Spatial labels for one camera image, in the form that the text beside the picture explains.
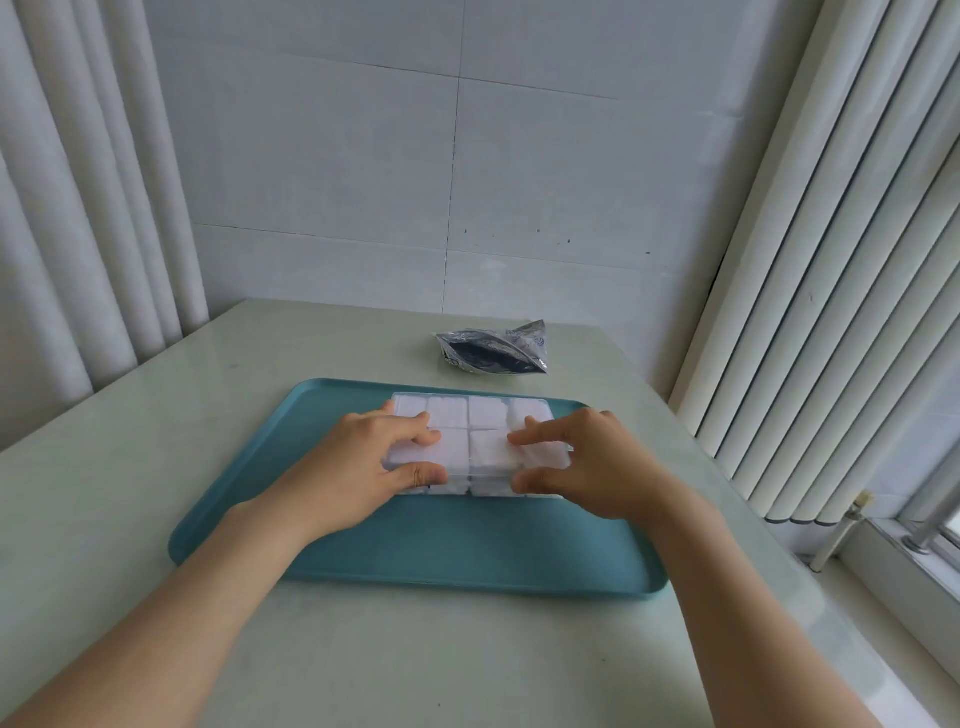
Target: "white table surface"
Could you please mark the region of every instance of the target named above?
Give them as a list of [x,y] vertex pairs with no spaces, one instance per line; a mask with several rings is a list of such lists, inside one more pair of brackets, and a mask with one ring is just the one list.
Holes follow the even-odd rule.
[[[0,453],[0,716],[173,570],[174,526],[294,385],[326,376],[612,410],[720,507],[780,601],[881,719],[924,724],[902,683],[606,334],[550,325],[550,375],[526,377],[456,370],[430,336],[507,323],[242,303]],[[281,583],[241,635],[202,725],[711,720],[669,587],[647,602],[603,603]]]

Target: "tray rim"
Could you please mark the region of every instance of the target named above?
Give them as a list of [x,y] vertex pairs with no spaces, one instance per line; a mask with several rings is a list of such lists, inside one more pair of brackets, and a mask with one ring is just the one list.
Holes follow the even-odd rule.
[[[267,438],[273,432],[276,425],[283,419],[287,411],[293,406],[294,402],[306,391],[315,389],[318,386],[324,386],[329,382],[336,383],[345,383],[351,385],[357,384],[373,384],[378,387],[387,386],[387,387],[397,387],[396,391],[411,391],[411,392],[422,392],[424,394],[453,394],[453,395],[466,395],[466,396],[480,396],[480,397],[504,397],[512,399],[523,399],[523,400],[546,400],[550,402],[554,401],[564,401],[570,402],[577,405],[577,408],[586,407],[587,405],[579,400],[563,400],[560,398],[551,398],[551,397],[532,397],[524,395],[512,395],[512,394],[499,394],[491,392],[481,392],[474,390],[463,390],[463,389],[450,389],[446,387],[420,387],[419,389],[414,389],[418,385],[408,385],[408,384],[393,384],[391,382],[380,382],[380,381],[367,381],[364,379],[339,379],[335,377],[328,376],[318,376],[310,379],[305,379],[304,381],[294,385],[294,387],[287,393],[283,400],[276,406],[270,416],[260,425],[257,431],[253,436],[243,445],[230,463],[223,469],[223,471],[217,476],[217,478],[210,484],[210,486],[200,495],[197,502],[191,506],[190,510],[187,511],[186,515],[180,520],[177,526],[174,528],[173,532],[170,534],[170,538],[167,540],[167,554],[170,559],[177,565],[181,565],[187,558],[193,553],[188,551],[186,543],[189,541],[191,535],[199,527],[200,523],[203,522],[204,518],[209,514],[209,512],[214,508],[216,503],[221,497],[226,494],[226,490],[229,488],[229,483],[240,474],[248,462],[253,458],[257,453],[259,448],[261,448]],[[632,523],[628,523],[631,531],[634,532],[634,535],[637,535],[637,528]],[[636,592],[551,592],[545,589],[538,589],[536,587],[510,587],[509,590],[498,588],[497,584],[462,584],[458,582],[452,582],[450,580],[442,579],[420,579],[420,580],[409,580],[409,581],[388,581],[378,577],[364,577],[361,575],[356,576],[343,576],[338,574],[335,581],[338,583],[349,583],[349,584],[368,584],[368,585],[382,585],[390,587],[414,587],[414,588],[430,588],[430,587],[452,587],[461,591],[475,591],[475,592],[497,592],[501,594],[513,594],[513,595],[528,595],[528,596],[550,596],[550,597],[561,597],[561,598],[581,598],[581,599],[627,599],[627,600],[639,600],[644,601],[654,596],[660,594],[665,588],[666,585],[670,583],[669,576],[666,573],[666,568],[660,560],[659,555],[653,549],[653,545],[650,544],[650,548],[654,551],[653,555],[655,560],[651,562],[650,560],[644,557],[644,560],[647,561],[648,565],[651,568],[651,584],[652,588],[649,591],[636,593]],[[314,571],[298,569],[296,567],[296,562],[290,566],[290,568],[284,573],[284,579],[293,578],[299,581],[311,581],[315,583],[332,583],[334,579],[331,577],[329,579],[323,578],[322,576],[317,575]]]

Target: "cotton pad stack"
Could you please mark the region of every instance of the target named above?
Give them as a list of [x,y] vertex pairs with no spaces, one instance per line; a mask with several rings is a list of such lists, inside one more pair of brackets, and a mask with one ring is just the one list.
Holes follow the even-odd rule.
[[525,427],[527,417],[539,422],[553,419],[545,400],[397,392],[394,412],[399,417],[428,412],[431,429],[443,435],[439,443],[428,448],[412,442],[398,443],[384,459],[388,470],[419,461],[446,468],[446,485],[417,488],[408,494],[515,497],[510,479],[517,470],[566,468],[570,464],[563,443],[518,448],[507,441],[511,430]]

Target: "left hand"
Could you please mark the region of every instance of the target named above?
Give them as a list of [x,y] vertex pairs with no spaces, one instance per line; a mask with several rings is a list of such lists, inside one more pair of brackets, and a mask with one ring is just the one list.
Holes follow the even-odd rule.
[[346,415],[251,505],[282,514],[284,527],[293,526],[306,546],[364,521],[400,491],[446,483],[446,468],[434,463],[383,469],[381,461],[394,443],[428,446],[441,438],[427,427],[426,412],[417,417],[394,417],[393,412],[388,400],[373,412]]

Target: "plastic tray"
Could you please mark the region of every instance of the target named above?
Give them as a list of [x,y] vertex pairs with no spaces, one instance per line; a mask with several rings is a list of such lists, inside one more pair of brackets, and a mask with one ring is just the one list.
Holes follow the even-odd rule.
[[[263,492],[344,414],[404,391],[489,394],[343,379],[297,385],[174,530],[170,557],[181,564],[230,506]],[[583,406],[549,403],[557,417]],[[395,497],[305,548],[285,578],[621,598],[646,598],[667,583],[653,546],[624,521],[563,499],[465,496]]]

